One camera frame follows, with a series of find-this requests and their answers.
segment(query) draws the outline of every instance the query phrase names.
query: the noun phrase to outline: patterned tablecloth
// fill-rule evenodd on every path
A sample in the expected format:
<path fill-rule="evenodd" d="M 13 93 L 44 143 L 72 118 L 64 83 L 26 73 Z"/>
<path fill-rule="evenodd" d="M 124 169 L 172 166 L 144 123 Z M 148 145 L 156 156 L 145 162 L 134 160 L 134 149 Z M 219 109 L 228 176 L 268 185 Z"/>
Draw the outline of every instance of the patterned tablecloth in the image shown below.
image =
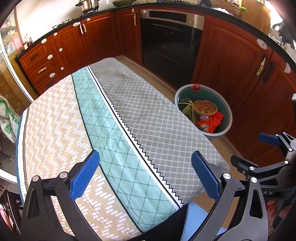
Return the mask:
<path fill-rule="evenodd" d="M 56 177 L 93 149 L 100 166 L 76 203 L 104 241 L 138 236 L 200 195 L 194 151 L 229 171 L 182 112 L 113 58 L 66 77 L 23 112 L 16 153 L 23 201 L 34 175 Z M 73 234 L 52 200 L 64 231 Z"/>

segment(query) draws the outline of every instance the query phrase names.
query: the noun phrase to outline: orange snack bag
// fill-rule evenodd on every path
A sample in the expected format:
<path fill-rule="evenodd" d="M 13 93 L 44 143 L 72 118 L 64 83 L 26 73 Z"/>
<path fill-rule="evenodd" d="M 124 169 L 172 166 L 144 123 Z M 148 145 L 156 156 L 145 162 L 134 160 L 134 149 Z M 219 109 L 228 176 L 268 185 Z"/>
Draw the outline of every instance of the orange snack bag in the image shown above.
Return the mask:
<path fill-rule="evenodd" d="M 200 115 L 196 118 L 196 126 L 201 131 L 207 132 L 207 133 L 213 133 L 214 130 L 221 124 L 221 121 L 223 119 L 223 114 L 220 112 L 216 112 L 212 116 L 207 115 Z"/>

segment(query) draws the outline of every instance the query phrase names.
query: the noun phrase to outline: drawer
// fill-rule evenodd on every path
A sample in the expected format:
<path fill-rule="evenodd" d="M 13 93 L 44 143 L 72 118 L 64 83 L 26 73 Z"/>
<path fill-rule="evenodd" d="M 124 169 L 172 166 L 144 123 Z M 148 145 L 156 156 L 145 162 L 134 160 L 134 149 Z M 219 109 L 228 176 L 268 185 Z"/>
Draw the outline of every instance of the drawer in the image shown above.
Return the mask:
<path fill-rule="evenodd" d="M 51 74 L 55 69 L 59 68 L 59 64 L 55 60 L 56 57 L 48 60 L 47 58 L 43 59 L 37 66 L 32 68 L 28 73 L 28 77 L 31 80 L 33 85 L 38 84 L 41 80 L 46 78 Z"/>
<path fill-rule="evenodd" d="M 55 69 L 53 72 L 48 74 L 42 81 L 35 85 L 35 89 L 39 94 L 43 94 L 50 87 L 54 86 L 60 80 L 64 78 L 60 69 Z"/>
<path fill-rule="evenodd" d="M 20 63 L 25 71 L 30 70 L 41 60 L 47 58 L 51 54 L 49 44 L 38 44 L 28 54 L 20 59 Z"/>

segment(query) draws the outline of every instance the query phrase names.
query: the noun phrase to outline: green pan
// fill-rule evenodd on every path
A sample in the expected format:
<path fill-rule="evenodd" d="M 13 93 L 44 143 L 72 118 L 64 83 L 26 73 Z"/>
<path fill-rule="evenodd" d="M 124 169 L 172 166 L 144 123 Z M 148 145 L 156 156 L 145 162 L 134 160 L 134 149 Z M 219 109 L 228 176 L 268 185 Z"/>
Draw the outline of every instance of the green pan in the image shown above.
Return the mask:
<path fill-rule="evenodd" d="M 136 0 L 117 0 L 113 2 L 113 5 L 115 7 L 124 7 L 124 6 L 128 6 L 128 5 L 132 5 L 133 2 L 135 2 Z"/>

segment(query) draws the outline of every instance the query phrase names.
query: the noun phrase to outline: white and green bag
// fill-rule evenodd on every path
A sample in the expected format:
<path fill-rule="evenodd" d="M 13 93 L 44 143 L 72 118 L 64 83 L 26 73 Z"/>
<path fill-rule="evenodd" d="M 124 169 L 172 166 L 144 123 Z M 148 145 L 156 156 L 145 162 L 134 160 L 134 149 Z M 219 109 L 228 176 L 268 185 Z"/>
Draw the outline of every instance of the white and green bag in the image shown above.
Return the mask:
<path fill-rule="evenodd" d="M 0 95 L 0 126 L 7 138 L 16 143 L 20 117 L 2 95 Z"/>

